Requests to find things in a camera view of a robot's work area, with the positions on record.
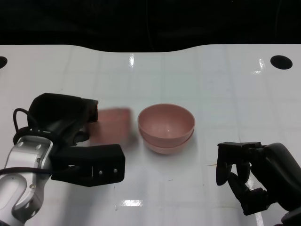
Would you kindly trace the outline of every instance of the black hole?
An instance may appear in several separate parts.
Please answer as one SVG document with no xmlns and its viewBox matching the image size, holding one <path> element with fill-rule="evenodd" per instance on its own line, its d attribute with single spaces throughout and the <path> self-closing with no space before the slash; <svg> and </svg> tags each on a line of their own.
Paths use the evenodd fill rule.
<svg viewBox="0 0 301 226">
<path fill-rule="evenodd" d="M 8 63 L 8 60 L 4 56 L 0 56 L 0 69 Z"/>
<path fill-rule="evenodd" d="M 271 64 L 274 67 L 282 70 L 290 69 L 293 66 L 293 63 L 289 58 L 281 55 L 273 56 L 271 58 Z"/>
</svg>

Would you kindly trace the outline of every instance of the white tabletop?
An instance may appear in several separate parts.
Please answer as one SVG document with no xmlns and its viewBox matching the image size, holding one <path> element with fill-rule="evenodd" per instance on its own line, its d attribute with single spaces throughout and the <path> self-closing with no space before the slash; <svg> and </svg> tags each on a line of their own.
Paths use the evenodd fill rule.
<svg viewBox="0 0 301 226">
<path fill-rule="evenodd" d="M 284 55 L 289 70 L 270 59 Z M 272 226 L 285 211 L 244 216 L 228 184 L 215 182 L 217 144 L 281 142 L 301 164 L 301 46 L 208 45 L 169 53 L 108 53 L 76 46 L 0 46 L 0 166 L 15 133 L 12 112 L 51 92 L 97 99 L 99 108 L 174 103 L 196 118 L 192 142 L 162 156 L 125 149 L 121 183 L 81 187 L 49 180 L 27 226 Z M 21 126 L 26 117 L 20 113 Z M 251 188 L 261 184 L 251 176 Z"/>
</svg>

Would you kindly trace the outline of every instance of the pink bowl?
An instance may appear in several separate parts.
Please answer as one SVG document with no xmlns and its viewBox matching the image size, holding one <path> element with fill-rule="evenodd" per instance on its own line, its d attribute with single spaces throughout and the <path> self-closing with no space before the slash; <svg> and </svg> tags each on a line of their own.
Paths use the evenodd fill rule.
<svg viewBox="0 0 301 226">
<path fill-rule="evenodd" d="M 194 126 L 193 115 L 173 104 L 147 107 L 138 116 L 141 136 L 156 147 L 170 148 L 183 144 L 191 136 Z"/>
<path fill-rule="evenodd" d="M 99 110 L 98 121 L 87 128 L 93 143 L 124 144 L 131 132 L 131 111 L 128 108 Z"/>
<path fill-rule="evenodd" d="M 148 143 L 146 140 L 143 140 L 145 146 L 147 146 L 149 149 L 152 151 L 159 153 L 159 154 L 175 154 L 183 151 L 184 147 L 189 143 L 191 140 L 192 135 L 186 140 L 183 144 L 177 146 L 177 147 L 168 147 L 168 148 L 163 148 L 163 147 L 156 147 L 154 145 L 151 145 Z"/>
</svg>

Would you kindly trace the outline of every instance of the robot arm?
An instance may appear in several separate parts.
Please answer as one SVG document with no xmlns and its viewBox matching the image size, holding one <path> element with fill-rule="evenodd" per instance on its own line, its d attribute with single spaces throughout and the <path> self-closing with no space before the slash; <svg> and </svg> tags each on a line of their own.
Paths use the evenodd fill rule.
<svg viewBox="0 0 301 226">
<path fill-rule="evenodd" d="M 43 94 L 34 99 L 28 112 L 16 109 L 15 145 L 5 169 L 0 170 L 0 226 L 23 226 L 39 211 L 49 177 L 82 186 L 123 180 L 125 157 L 119 145 L 75 147 L 89 138 L 81 129 L 97 120 L 97 104 Z M 27 113 L 28 127 L 18 128 L 17 111 Z"/>
<path fill-rule="evenodd" d="M 218 146 L 216 183 L 221 186 L 228 181 L 245 215 L 267 210 L 278 202 L 289 211 L 282 218 L 283 224 L 301 225 L 301 168 L 283 144 L 225 142 Z M 231 172 L 233 164 L 238 175 Z M 245 185 L 250 171 L 266 191 L 250 190 Z"/>
</svg>

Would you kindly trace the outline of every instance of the black cable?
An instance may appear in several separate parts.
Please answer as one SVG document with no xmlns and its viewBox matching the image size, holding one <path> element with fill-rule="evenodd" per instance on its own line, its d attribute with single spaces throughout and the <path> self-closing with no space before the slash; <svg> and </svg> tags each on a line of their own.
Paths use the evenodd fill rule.
<svg viewBox="0 0 301 226">
<path fill-rule="evenodd" d="M 68 169 L 57 170 L 57 171 L 31 168 L 31 167 L 11 167 L 11 168 L 0 169 L 0 175 L 8 174 L 8 173 L 65 174 L 65 173 L 75 172 L 77 170 L 79 170 L 79 167 L 69 167 Z"/>
<path fill-rule="evenodd" d="M 17 108 L 14 110 L 14 113 L 13 113 L 13 120 L 14 120 L 14 126 L 15 126 L 15 129 L 16 129 L 16 132 L 18 132 L 19 130 L 19 127 L 18 127 L 18 123 L 17 123 L 17 113 L 18 112 L 23 112 L 25 114 L 27 114 L 27 117 L 29 118 L 29 120 L 35 124 L 36 128 L 39 128 L 39 125 L 38 125 L 38 122 L 34 119 L 34 117 L 25 109 L 23 108 Z"/>
<path fill-rule="evenodd" d="M 275 33 L 274 33 L 275 38 L 277 37 L 278 17 L 279 17 L 281 4 L 282 4 L 282 0 L 279 0 L 277 12 L 276 12 L 276 19 L 275 19 Z"/>
<path fill-rule="evenodd" d="M 149 40 L 149 45 L 150 48 L 152 49 L 152 51 L 156 52 L 153 43 L 152 43 L 152 39 L 151 39 L 151 33 L 150 33 L 150 28 L 149 28 L 149 9 L 148 9 L 148 0 L 145 0 L 145 4 L 146 4 L 146 31 L 147 31 L 147 38 Z"/>
</svg>

